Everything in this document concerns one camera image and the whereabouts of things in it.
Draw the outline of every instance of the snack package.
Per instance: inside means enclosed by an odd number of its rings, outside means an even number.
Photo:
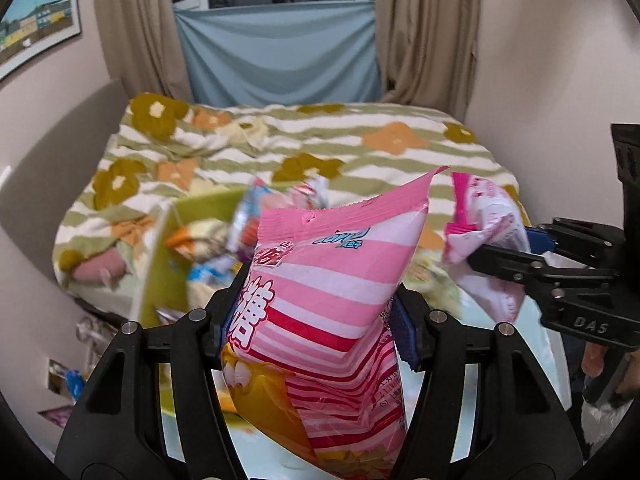
[[[460,319],[460,288],[440,265],[440,254],[418,249],[402,277],[409,290],[420,292],[431,308]]]
[[[244,192],[236,207],[226,248],[238,256],[241,262],[250,262],[258,241],[260,214],[265,209],[324,209],[328,181],[315,176],[304,184],[292,187],[284,195],[271,189],[260,178],[255,178]]]
[[[231,285],[240,267],[232,254],[224,254],[204,264],[194,264],[187,277],[189,308],[205,308],[217,290]]]
[[[262,214],[223,375],[239,415],[341,478],[388,478],[404,441],[388,305],[444,169],[341,208]]]
[[[442,262],[450,277],[491,319],[514,322],[524,301],[524,286],[474,272],[466,258],[483,244],[530,252],[520,210],[508,193],[490,180],[455,171],[452,176],[456,213],[445,230]]]
[[[217,218],[198,220],[180,227],[165,245],[193,262],[206,262],[225,252],[228,225]]]

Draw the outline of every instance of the bed headboard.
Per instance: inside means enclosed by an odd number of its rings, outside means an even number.
[[[120,81],[98,90],[39,140],[0,189],[0,225],[51,280],[58,226],[95,173],[127,103]]]

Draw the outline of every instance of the picture frame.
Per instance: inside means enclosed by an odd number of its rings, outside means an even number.
[[[78,0],[13,0],[0,22],[0,81],[80,34]]]

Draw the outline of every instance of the finger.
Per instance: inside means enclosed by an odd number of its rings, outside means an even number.
[[[618,394],[632,394],[640,390],[640,352],[631,355],[625,377],[616,388]]]
[[[598,377],[604,370],[604,354],[607,349],[596,343],[587,343],[582,358],[582,371],[589,377]]]

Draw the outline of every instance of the pink snack bag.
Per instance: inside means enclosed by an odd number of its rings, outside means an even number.
[[[353,205],[260,219],[223,375],[239,415],[341,478],[388,478],[404,441],[388,308],[444,169]]]
[[[524,287],[474,272],[466,258],[483,244],[530,252],[520,210],[508,193],[490,180],[457,171],[452,176],[456,213],[445,230],[442,262],[451,278],[493,321],[513,322],[524,301]]]

